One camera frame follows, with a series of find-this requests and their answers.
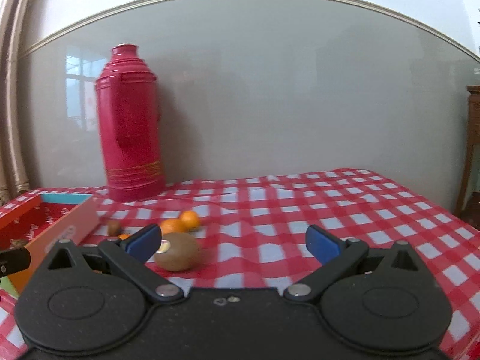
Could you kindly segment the small brown round fruit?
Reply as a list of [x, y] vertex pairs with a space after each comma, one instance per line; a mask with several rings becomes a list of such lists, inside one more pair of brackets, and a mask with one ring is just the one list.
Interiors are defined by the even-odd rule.
[[117, 220], [109, 220], [106, 225], [106, 234], [108, 236], [120, 236], [123, 233], [122, 225]]

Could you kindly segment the brown kiwi with sticker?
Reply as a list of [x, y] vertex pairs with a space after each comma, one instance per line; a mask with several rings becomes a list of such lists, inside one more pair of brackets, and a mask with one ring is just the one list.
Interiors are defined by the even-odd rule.
[[154, 261], [168, 272], [184, 272], [197, 267], [202, 256], [202, 248], [194, 236], [172, 232], [163, 236]]

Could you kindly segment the dark cracked mangosteen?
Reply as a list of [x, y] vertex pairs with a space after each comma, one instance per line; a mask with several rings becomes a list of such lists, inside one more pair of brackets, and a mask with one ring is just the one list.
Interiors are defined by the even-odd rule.
[[17, 248], [22, 248], [25, 247], [26, 244], [28, 244], [29, 241], [26, 239], [12, 239], [10, 241], [10, 248], [11, 249], [17, 249]]

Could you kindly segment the colourful cardboard box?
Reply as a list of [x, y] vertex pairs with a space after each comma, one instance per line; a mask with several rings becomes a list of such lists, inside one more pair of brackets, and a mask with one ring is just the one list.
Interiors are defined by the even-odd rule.
[[69, 239], [80, 244], [99, 224], [94, 198], [89, 194], [25, 194], [1, 207], [1, 249], [12, 239], [26, 239], [28, 269], [8, 275], [1, 288], [18, 297], [54, 244]]

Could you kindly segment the red white checkered tablecloth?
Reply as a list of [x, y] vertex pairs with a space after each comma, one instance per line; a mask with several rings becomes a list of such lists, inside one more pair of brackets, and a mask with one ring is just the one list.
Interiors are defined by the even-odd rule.
[[174, 282], [198, 287], [284, 288], [317, 268], [305, 246], [315, 224], [335, 236], [388, 247], [411, 244], [451, 302], [442, 349], [453, 359], [479, 357], [479, 232], [427, 198], [382, 175], [355, 169], [244, 180], [174, 184], [158, 197], [114, 202], [90, 188], [101, 226], [89, 244], [119, 220], [129, 232], [194, 211], [208, 262]]

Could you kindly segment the dark wooden side table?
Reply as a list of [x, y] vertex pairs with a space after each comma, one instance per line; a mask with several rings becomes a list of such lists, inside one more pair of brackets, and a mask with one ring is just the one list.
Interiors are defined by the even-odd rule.
[[468, 99], [468, 121], [467, 121], [467, 140], [466, 140], [466, 155], [465, 166], [460, 183], [460, 191], [456, 199], [455, 216], [459, 216], [463, 210], [467, 188], [470, 181], [470, 173], [473, 166], [473, 154], [475, 148], [479, 146], [479, 94], [480, 89], [478, 85], [468, 85], [469, 92]]

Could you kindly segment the red thermos flask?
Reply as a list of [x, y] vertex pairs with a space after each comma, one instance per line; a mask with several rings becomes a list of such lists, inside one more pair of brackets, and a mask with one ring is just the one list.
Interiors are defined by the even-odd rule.
[[165, 188], [156, 80], [137, 46], [122, 44], [95, 82], [106, 185], [114, 201], [143, 200]]

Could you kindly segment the beige curtain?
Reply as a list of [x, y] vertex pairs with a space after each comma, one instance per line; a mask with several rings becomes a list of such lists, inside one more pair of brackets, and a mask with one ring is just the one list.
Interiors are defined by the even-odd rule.
[[18, 62], [28, 0], [1, 0], [1, 204], [29, 190], [20, 146]]

